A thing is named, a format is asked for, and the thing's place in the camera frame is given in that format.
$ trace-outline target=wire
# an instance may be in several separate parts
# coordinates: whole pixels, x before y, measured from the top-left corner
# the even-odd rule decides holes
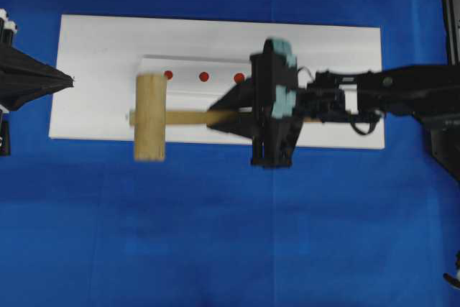
[[[311,82],[314,82],[314,81],[315,81],[315,77],[313,76],[313,74],[311,73],[311,70],[310,70],[309,68],[307,68],[306,66],[302,66],[301,68],[299,68],[299,69],[297,70],[297,74],[299,74],[299,72],[300,72],[301,70],[307,71],[308,76],[310,77],[310,81],[311,81]]]
[[[362,129],[358,128],[357,123],[353,122],[351,119],[350,119],[350,125],[351,125],[351,128],[353,128],[353,130],[357,134],[359,134],[360,136],[367,136],[367,135],[373,133],[373,131],[377,127],[377,122],[370,122],[369,123],[369,130],[367,132],[365,132]]]

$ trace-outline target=blue background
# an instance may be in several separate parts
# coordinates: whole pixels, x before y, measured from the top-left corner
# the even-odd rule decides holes
[[[61,14],[381,27],[385,68],[446,62],[441,0],[0,5],[15,46],[51,65]],[[383,151],[300,149],[292,169],[269,171],[249,166],[248,147],[171,144],[165,163],[136,164],[132,143],[51,140],[50,107],[9,117],[0,306],[460,303],[441,277],[460,249],[459,188],[412,119],[387,118]]]

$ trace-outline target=red dot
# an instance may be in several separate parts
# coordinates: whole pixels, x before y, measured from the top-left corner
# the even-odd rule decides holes
[[[165,77],[167,79],[171,79],[173,77],[173,72],[172,71],[165,71]]]
[[[209,74],[207,72],[200,73],[200,81],[206,82],[209,79]]]
[[[234,77],[233,80],[235,81],[236,84],[240,84],[244,82],[244,74],[243,73],[237,73]]]

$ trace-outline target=blue cloth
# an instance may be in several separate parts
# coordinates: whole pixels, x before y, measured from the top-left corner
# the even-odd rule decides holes
[[[384,68],[446,61],[441,0],[0,5],[19,24],[16,47],[51,65],[61,14],[381,27]],[[460,249],[459,189],[412,119],[387,118],[382,151],[300,149],[293,168],[271,171],[250,167],[244,146],[171,144],[165,163],[136,164],[132,143],[51,140],[50,107],[45,97],[9,117],[0,306],[460,303],[441,277]]]

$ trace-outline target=metal frame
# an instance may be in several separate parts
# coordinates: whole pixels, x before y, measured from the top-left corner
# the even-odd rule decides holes
[[[460,64],[460,0],[443,0],[448,63]],[[460,180],[460,129],[431,131],[431,154]]]

